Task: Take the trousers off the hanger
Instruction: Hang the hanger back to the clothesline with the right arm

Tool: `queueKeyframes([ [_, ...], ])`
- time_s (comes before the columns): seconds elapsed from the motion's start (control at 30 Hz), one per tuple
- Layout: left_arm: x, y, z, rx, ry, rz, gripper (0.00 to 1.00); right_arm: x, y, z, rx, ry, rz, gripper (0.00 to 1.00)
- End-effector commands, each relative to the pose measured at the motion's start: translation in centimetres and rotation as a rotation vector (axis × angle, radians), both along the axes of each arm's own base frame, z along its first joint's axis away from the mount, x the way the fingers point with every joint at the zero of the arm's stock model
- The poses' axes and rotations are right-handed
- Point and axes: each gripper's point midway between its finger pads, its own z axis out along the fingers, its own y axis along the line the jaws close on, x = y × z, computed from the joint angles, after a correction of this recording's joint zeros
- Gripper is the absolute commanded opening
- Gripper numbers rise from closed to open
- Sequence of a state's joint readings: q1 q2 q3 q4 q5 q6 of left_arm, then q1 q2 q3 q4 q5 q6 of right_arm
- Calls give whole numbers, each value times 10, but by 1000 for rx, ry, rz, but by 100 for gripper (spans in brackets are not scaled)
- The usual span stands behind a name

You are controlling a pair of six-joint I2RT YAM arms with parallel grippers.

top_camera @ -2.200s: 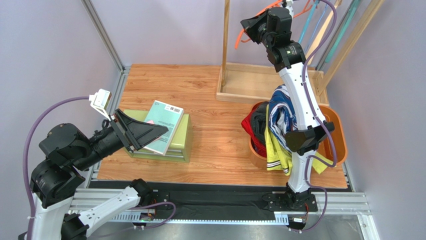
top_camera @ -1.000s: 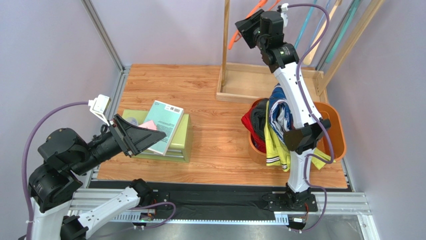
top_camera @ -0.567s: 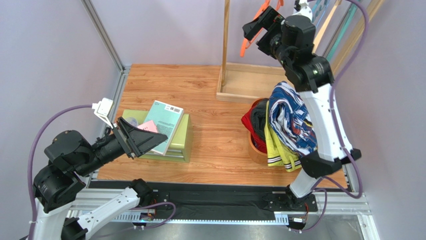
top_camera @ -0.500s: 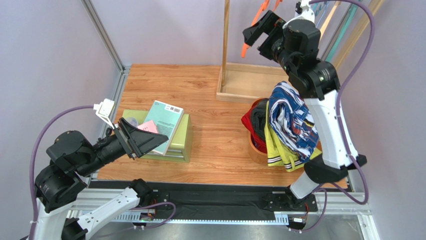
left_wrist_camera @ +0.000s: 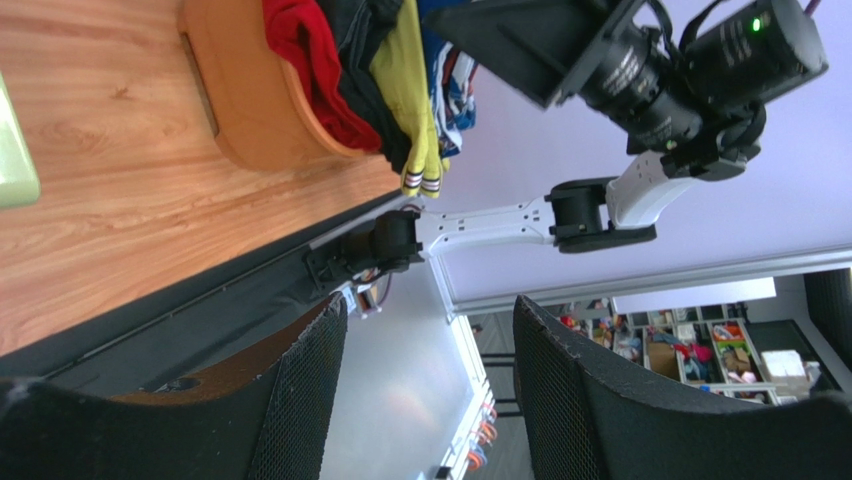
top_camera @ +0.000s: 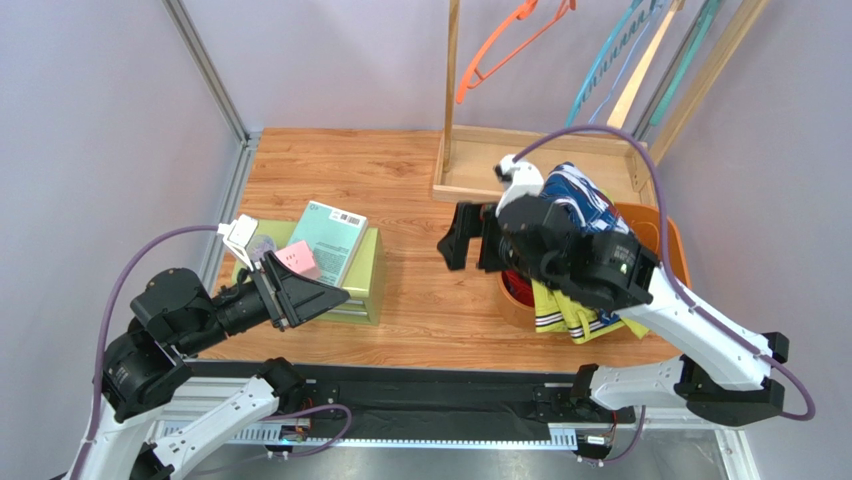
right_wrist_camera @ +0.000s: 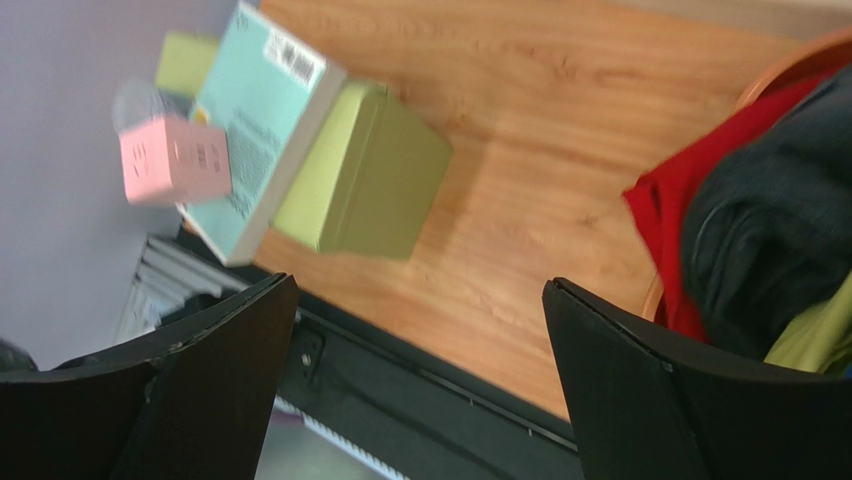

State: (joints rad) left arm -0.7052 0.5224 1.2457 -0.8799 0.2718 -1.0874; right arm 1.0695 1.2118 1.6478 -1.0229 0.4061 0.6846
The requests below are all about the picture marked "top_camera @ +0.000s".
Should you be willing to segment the yellow-green trousers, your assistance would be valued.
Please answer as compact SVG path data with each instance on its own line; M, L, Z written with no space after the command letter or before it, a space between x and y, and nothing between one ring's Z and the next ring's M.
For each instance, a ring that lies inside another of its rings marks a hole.
M599 309L586 308L560 291L550 290L542 283L531 281L535 299L535 331L564 333L575 344L583 344L627 327L638 338L650 329L640 323Z

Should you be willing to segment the blue patterned trousers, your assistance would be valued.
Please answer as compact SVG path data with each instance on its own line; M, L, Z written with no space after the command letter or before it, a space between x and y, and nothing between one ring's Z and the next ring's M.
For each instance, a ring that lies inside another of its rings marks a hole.
M570 162L558 165L548 174L539 197L563 207L583 233L616 231L632 235L615 204Z

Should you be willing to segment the beige hanger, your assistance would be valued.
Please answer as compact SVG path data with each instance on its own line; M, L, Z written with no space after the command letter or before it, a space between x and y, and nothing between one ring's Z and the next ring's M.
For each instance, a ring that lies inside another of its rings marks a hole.
M647 48L642 53L621 95L615 103L606 121L607 126L614 128L622 128L624 126L660 44L670 28L673 18L683 8L684 3L684 0L674 0L669 4L668 10L662 17L657 30L654 32Z

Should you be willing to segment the light blue hanger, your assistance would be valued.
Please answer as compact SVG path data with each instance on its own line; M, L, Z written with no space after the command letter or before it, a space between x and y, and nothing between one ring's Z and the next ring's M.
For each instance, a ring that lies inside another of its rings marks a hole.
M623 58L624 54L627 53L628 47L623 48L627 41L627 37L623 36L625 28L630 27L635 16L647 8L646 2L647 1L642 0L631 1L625 10L625 13L616 22L598 54L594 58L577 94L575 95L565 118L565 126L571 126L574 123L583 106L590 99L594 90L604 79L607 72L614 64L618 63Z

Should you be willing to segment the teal hanger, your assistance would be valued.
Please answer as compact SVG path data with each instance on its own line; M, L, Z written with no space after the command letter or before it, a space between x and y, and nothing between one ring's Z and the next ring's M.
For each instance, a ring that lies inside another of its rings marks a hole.
M679 50L678 56L675 59L675 70L671 75L671 79L665 84L666 89L663 92L663 96L649 120L650 126L657 126L663 120L666 110L674 99L676 91L704 42L722 4L723 1L719 0L708 0L702 4L702 8L696 17L690 33L687 35L686 46Z

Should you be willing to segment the red trousers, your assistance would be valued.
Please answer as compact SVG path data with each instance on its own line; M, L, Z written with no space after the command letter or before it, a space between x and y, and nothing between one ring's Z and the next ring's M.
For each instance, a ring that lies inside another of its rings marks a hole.
M531 281L515 271L504 271L501 279L507 293L518 303L533 307L535 305Z

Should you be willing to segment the blue wire hanger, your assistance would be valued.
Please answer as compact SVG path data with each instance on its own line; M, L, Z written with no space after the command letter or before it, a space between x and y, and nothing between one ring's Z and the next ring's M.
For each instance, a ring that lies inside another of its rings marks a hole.
M622 80L622 77L624 76L627 68L631 65L633 61L633 57L635 56L637 48L639 46L644 45L644 38L647 36L649 28L651 26L655 26L658 23L658 19L662 16L662 12L667 7L668 2L647 1L646 5L647 8L643 12L640 12L635 16L634 20L631 22L631 26L625 28L623 36L627 37L627 41L625 42L623 48L628 47L627 53L624 54L623 58L621 59L621 63L619 64L620 69L615 75L614 80L606 96L591 114L589 118L590 123L597 122L599 114L613 98L617 87L619 86L619 83Z

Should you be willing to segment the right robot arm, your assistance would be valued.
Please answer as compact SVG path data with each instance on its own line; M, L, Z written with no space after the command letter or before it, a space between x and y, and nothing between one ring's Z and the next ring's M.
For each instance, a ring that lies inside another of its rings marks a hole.
M581 367L575 401L607 410L683 407L699 418L740 427L777 417L784 387L771 376L788 339L749 334L669 279L658 257L634 236L583 232L567 210L535 196L505 206L459 203L438 252L451 270L466 266L469 244L480 239L477 267L515 271L571 300L645 326L674 345L667 361L614 368Z

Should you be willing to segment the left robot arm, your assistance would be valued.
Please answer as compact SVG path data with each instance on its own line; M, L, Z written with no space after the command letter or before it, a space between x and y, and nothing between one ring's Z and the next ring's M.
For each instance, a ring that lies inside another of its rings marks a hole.
M261 364L237 391L176 433L149 431L194 374L186 359L264 322L298 327L346 303L350 294L299 275L267 253L249 282L212 297L189 269L156 275L131 303L126 333L97 369L93 419L68 479L184 479L246 427L266 419L304 418L306 380L282 357Z

